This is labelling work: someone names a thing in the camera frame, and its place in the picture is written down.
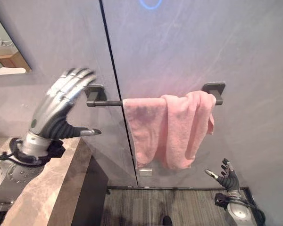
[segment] gray wall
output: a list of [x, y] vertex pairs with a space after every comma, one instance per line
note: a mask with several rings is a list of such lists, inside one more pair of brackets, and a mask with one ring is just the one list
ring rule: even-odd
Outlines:
[[[155, 5], [156, 0], [145, 1]], [[225, 81], [216, 130], [191, 169], [169, 172], [152, 163], [144, 186], [216, 187], [203, 170], [233, 162], [243, 186], [283, 225], [283, 0], [104, 0], [123, 98], [182, 96]]]
[[[71, 67], [95, 69], [108, 97], [119, 98], [98, 1], [0, 0], [0, 20], [32, 68], [0, 76], [0, 136], [23, 136], [48, 88]], [[110, 185], [136, 186], [120, 107], [91, 109], [85, 101], [80, 96], [69, 122], [102, 131], [85, 141]]]

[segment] shoe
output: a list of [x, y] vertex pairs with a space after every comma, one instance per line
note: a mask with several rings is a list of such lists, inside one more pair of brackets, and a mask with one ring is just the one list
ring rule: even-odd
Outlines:
[[169, 216], [164, 216], [163, 220], [162, 220], [162, 225], [163, 226], [172, 226], [172, 220]]

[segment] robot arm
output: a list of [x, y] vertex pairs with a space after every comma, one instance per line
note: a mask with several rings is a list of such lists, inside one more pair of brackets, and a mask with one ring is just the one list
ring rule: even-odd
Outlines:
[[86, 68], [74, 68], [62, 74], [37, 107], [31, 126], [21, 139], [10, 144], [12, 154], [0, 156], [0, 224], [6, 212], [25, 186], [37, 177], [52, 157], [61, 157], [60, 139], [100, 134], [97, 129], [69, 125], [67, 114], [75, 100], [96, 76]]
[[214, 178], [221, 186], [223, 186], [227, 195], [217, 193], [215, 196], [215, 205], [221, 206], [225, 209], [225, 219], [230, 226], [254, 226], [255, 224], [251, 220], [250, 208], [254, 208], [260, 211], [262, 216], [262, 224], [264, 224], [264, 213], [257, 207], [252, 206], [244, 199], [240, 192], [239, 179], [235, 173], [232, 164], [223, 159], [221, 168], [224, 170], [219, 176], [214, 172], [206, 169], [205, 172]]

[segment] gray carpet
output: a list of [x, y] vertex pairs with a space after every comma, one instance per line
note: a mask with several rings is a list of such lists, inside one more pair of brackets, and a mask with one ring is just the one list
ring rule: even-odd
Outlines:
[[174, 226], [226, 226], [224, 209], [214, 205], [223, 191], [110, 190], [102, 226], [158, 226], [169, 215]]

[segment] towel rack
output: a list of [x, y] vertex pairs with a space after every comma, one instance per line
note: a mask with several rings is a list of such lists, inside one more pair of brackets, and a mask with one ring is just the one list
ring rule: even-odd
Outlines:
[[[210, 82], [206, 83], [202, 87], [202, 91], [213, 94], [216, 97], [216, 105], [221, 105], [223, 99], [221, 94], [225, 89], [224, 82]], [[105, 88], [102, 85], [91, 85], [85, 89], [85, 94], [87, 96], [87, 106], [123, 106], [123, 101], [121, 100], [107, 100], [105, 94]]]

